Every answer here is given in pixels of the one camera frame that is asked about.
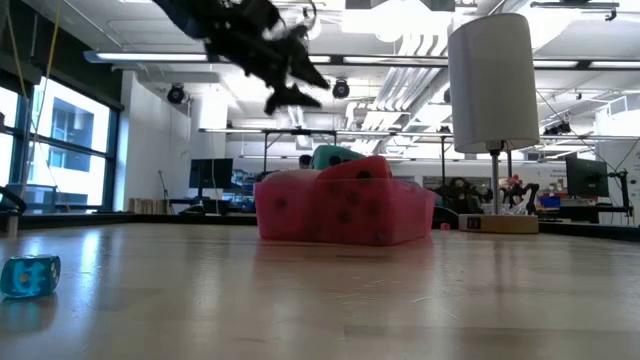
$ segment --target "monitor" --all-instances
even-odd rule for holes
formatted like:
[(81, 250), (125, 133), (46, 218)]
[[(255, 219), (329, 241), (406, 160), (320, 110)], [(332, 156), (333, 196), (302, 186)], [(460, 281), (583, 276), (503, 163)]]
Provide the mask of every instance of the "monitor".
[(609, 180), (605, 162), (575, 158), (567, 158), (565, 161), (569, 196), (609, 197)]
[(202, 197), (202, 189), (230, 189), (233, 159), (196, 159), (191, 160), (189, 188), (198, 189)]

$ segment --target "translucent blue die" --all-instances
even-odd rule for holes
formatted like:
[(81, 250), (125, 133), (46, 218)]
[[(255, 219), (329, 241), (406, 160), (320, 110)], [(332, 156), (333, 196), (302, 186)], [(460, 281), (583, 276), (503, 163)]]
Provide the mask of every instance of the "translucent blue die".
[(2, 269), (0, 292), (7, 298), (49, 295), (58, 285), (60, 267), (55, 255), (12, 257)]

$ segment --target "yellow cable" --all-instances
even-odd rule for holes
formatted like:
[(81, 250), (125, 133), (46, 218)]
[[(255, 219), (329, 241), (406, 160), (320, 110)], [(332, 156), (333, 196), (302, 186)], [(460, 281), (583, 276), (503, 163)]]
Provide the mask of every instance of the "yellow cable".
[[(22, 89), (22, 95), (24, 96), (25, 99), (28, 99), (29, 96), (27, 94), (27, 88), (25, 86), (24, 83), (24, 75), (22, 74), (22, 67), (20, 65), (20, 59), (18, 56), (18, 48), (16, 45), (16, 39), (15, 39), (15, 32), (13, 29), (13, 20), (12, 20), (12, 16), (11, 16), (11, 11), (10, 11), (10, 7), (9, 7), (9, 3), (10, 0), (7, 3), (7, 23), (9, 25), (9, 35), (11, 37), (11, 44), (13, 46), (13, 59), (16, 62), (16, 68), (18, 70), (18, 77), (20, 78), (20, 87)], [(56, 47), (56, 41), (58, 40), (58, 30), (60, 28), (60, 9), (62, 7), (62, 0), (58, 0), (58, 5), (56, 7), (56, 21), (53, 27), (53, 36), (51, 39), (51, 48), (49, 50), (49, 59), (48, 59), (48, 63), (47, 63), (47, 69), (46, 69), (46, 74), (45, 74), (45, 80), (44, 80), (44, 91), (42, 94), (42, 103), (40, 105), (40, 111), (38, 112), (38, 119), (35, 125), (35, 131), (34, 131), (34, 135), (33, 135), (33, 150), (29, 151), (29, 161), (27, 162), (27, 164), (31, 164), (33, 162), (33, 155), (35, 153), (35, 144), (38, 144), (38, 146), (40, 147), (40, 151), (42, 152), (43, 156), (45, 156), (46, 154), (44, 153), (44, 150), (42, 149), (42, 145), (38, 142), (38, 126), (40, 125), (40, 116), (42, 115), (42, 105), (44, 104), (44, 99), (47, 93), (47, 84), (49, 82), (49, 77), (51, 76), (51, 68), (53, 66), (53, 56), (55, 54), (55, 47)], [(55, 187), (57, 189), (60, 189), (55, 176), (53, 175), (53, 171), (51, 171), (51, 166), (49, 164), (49, 162), (46, 162), (47, 165), (47, 169), (49, 170), (49, 174), (51, 174), (51, 179), (53, 180), (53, 184), (55, 185)], [(24, 199), (25, 197), (25, 193), (26, 193), (26, 189), (27, 189), (27, 182), (23, 181), (22, 183), (22, 191), (20, 192), (20, 197), (22, 199)], [(65, 202), (65, 205), (67, 207), (67, 212), (71, 212), (71, 208), (69, 207), (69, 202), (66, 199), (66, 196), (64, 195), (64, 193), (60, 192), (60, 196), (62, 197), (62, 200)]]

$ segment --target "pink plastic bin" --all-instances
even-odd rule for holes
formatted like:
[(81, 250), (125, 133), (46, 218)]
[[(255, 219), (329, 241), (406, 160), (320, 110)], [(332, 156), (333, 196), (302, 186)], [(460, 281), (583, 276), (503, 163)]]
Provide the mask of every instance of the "pink plastic bin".
[(392, 179), (256, 184), (260, 236), (388, 246), (429, 235), (434, 195)]

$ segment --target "teal object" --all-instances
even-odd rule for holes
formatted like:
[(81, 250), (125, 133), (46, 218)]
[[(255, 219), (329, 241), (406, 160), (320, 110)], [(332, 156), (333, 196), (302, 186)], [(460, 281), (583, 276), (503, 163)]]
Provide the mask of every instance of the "teal object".
[(60, 269), (56, 255), (12, 257), (2, 269), (0, 292), (14, 299), (50, 295), (58, 286)]
[(321, 145), (313, 153), (312, 168), (324, 170), (328, 167), (342, 164), (345, 161), (360, 160), (366, 156), (334, 145)]

